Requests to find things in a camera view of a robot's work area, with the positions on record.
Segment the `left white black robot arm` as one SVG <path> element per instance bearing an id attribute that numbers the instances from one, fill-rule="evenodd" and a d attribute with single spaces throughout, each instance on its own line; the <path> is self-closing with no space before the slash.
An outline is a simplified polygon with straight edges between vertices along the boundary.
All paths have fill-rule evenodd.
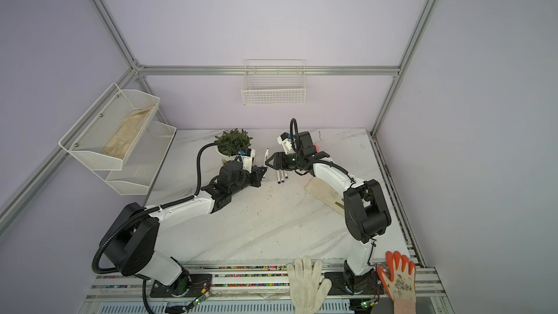
<path id="1" fill-rule="evenodd" d="M 266 172 L 267 167 L 247 170 L 241 162 L 230 161 L 194 195 L 152 207 L 125 206 L 100 241 L 92 271 L 187 286 L 188 270 L 162 250 L 160 238 L 181 224 L 219 212 L 242 190 L 260 187 Z"/>

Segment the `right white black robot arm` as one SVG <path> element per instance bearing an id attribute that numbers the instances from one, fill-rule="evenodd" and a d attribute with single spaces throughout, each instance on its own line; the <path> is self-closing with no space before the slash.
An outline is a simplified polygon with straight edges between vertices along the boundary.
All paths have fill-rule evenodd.
<path id="1" fill-rule="evenodd" d="M 369 284 L 376 239 L 385 234 L 392 218 L 382 188 L 376 180 L 364 181 L 319 151 L 309 132 L 284 132 L 278 137 L 283 150 L 267 160 L 277 171 L 311 174 L 341 196 L 344 221 L 354 241 L 344 262 L 344 283 L 354 294 Z"/>

